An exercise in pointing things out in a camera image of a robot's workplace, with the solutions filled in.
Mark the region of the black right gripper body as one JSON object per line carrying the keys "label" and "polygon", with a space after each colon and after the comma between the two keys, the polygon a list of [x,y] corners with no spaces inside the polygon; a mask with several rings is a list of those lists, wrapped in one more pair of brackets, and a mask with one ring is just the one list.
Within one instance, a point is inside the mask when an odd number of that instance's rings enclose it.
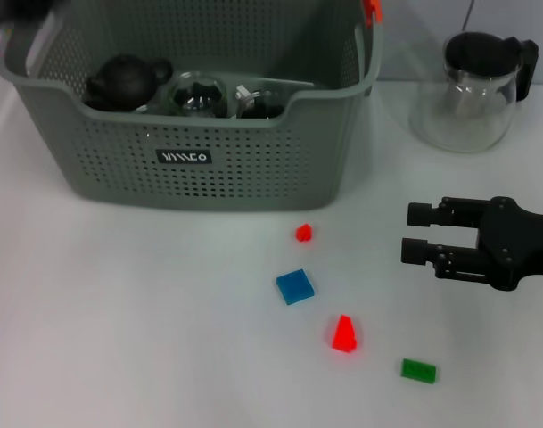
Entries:
{"label": "black right gripper body", "polygon": [[486,202],[478,226],[477,248],[489,261],[485,277],[499,291],[513,291],[528,276],[543,276],[543,215],[515,200]]}

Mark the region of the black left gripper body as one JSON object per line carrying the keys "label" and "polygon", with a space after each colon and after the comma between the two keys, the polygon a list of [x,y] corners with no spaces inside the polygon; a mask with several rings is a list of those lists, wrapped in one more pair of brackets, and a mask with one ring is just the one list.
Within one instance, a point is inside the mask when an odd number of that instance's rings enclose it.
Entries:
{"label": "black left gripper body", "polygon": [[0,29],[13,24],[43,23],[51,12],[67,3],[63,0],[0,0]]}

